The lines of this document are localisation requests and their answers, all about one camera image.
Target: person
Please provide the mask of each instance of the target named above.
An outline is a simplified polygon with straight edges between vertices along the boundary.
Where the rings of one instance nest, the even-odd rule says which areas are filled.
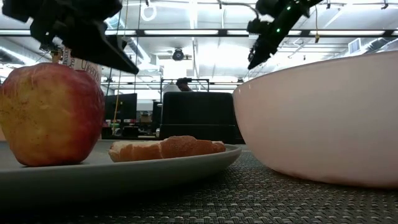
[[[192,91],[188,86],[189,81],[190,78],[179,78],[176,82],[176,85],[181,91]]]

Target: black chair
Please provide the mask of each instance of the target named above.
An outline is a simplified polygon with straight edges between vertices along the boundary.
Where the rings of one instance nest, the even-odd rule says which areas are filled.
[[[167,92],[164,94],[160,138],[189,135],[234,144],[236,120],[230,93]]]

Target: red apple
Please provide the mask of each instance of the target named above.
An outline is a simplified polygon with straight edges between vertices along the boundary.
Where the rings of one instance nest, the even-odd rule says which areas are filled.
[[[88,157],[104,117],[104,95],[92,76],[40,63],[13,70],[0,90],[0,123],[18,162],[54,166]]]

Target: bread crust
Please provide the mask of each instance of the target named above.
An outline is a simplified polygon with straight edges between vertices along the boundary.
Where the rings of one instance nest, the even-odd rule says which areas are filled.
[[[113,162],[127,162],[199,156],[225,150],[222,142],[197,140],[192,136],[172,136],[153,142],[116,141],[108,153]]]

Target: textured table mat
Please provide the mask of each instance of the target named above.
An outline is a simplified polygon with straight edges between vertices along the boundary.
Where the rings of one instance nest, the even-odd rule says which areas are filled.
[[[161,192],[72,209],[6,217],[5,223],[398,223],[398,191],[297,180],[248,150],[228,170]]]

